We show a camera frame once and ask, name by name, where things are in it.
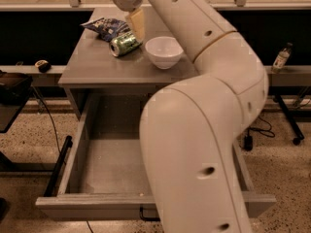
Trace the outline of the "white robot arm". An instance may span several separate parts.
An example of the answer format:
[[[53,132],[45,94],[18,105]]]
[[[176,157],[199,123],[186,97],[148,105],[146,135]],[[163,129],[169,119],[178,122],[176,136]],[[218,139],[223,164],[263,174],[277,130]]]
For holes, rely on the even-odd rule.
[[[113,1],[132,12],[143,0]],[[265,104],[265,68],[204,0],[149,2],[198,72],[154,94],[141,115],[141,152],[164,233],[252,233],[232,149]]]

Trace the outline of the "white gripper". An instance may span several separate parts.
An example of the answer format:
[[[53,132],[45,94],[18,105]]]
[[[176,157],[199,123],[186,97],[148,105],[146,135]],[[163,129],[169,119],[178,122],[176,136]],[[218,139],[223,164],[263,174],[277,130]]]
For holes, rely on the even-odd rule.
[[[122,11],[131,12],[125,17],[126,22],[136,40],[143,41],[145,38],[145,18],[144,11],[139,8],[143,0],[113,0],[113,2]]]

